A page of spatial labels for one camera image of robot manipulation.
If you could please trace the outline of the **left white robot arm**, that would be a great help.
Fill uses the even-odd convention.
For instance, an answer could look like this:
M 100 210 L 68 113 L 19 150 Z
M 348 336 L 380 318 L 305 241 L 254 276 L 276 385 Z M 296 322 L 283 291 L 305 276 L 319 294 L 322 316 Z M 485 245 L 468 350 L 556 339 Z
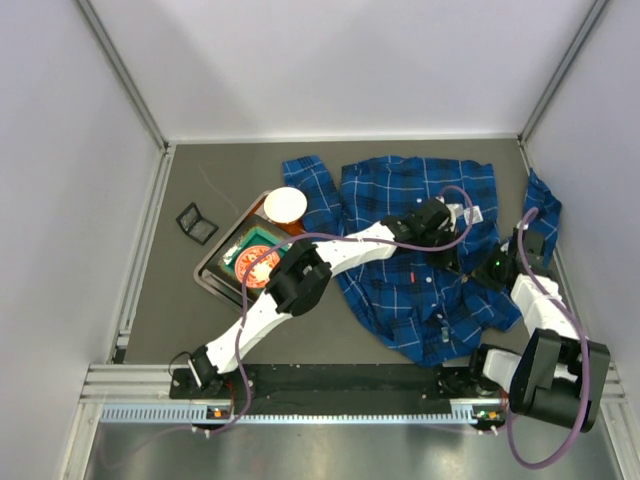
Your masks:
M 188 366 L 197 387 L 219 388 L 221 376 L 238 369 L 242 357 L 268 333 L 313 309 L 334 276 L 388 259 L 399 248 L 449 252 L 468 233 L 457 231 L 453 211 L 435 197 L 415 212 L 388 216 L 346 237 L 305 233 L 279 243 L 277 247 L 287 245 L 289 249 L 269 272 L 257 300 L 252 306 L 243 306 L 241 317 L 221 336 L 190 355 Z

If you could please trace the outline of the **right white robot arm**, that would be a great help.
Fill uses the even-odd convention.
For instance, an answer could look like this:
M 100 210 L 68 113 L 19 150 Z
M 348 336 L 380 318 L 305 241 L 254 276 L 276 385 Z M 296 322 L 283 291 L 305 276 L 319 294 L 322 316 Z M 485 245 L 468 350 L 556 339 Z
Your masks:
M 608 347 L 588 341 L 589 389 L 582 393 L 583 356 L 578 333 L 557 307 L 559 287 L 544 265 L 545 239 L 523 233 L 530 277 L 519 255 L 517 238 L 498 246 L 472 272 L 472 278 L 498 293 L 507 293 L 519 308 L 529 334 L 524 352 L 483 344 L 471 356 L 471 378 L 484 390 L 504 390 L 515 414 L 571 429 L 586 402 L 581 431 L 596 421 L 610 364 Z

